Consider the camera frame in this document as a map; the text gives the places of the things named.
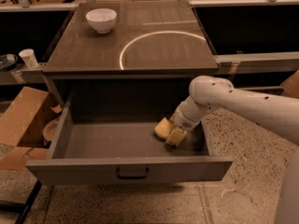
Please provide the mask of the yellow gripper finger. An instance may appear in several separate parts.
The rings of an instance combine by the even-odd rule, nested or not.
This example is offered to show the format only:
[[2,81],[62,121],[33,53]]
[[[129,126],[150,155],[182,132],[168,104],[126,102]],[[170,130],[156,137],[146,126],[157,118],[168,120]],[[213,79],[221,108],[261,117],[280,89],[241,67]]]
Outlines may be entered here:
[[185,137],[187,135],[187,132],[180,129],[180,128],[174,128],[171,133],[168,135],[165,142],[174,147],[179,147],[180,144],[184,141]]

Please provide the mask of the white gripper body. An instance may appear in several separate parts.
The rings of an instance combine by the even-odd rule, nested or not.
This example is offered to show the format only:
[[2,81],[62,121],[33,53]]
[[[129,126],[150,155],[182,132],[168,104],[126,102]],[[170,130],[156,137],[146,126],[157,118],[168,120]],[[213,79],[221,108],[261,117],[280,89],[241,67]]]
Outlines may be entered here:
[[176,127],[182,130],[191,131],[199,125],[201,119],[215,110],[214,105],[197,104],[191,96],[179,104],[173,114],[173,121]]

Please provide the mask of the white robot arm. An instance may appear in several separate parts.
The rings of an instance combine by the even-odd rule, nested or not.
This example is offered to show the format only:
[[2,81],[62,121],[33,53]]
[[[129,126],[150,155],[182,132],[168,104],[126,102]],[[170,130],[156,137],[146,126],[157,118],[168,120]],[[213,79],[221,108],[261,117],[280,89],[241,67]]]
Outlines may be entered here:
[[[177,107],[166,142],[179,146],[186,132],[218,107],[299,145],[298,99],[236,89],[227,79],[209,76],[191,81],[189,96]],[[299,224],[299,149],[285,174],[274,224]]]

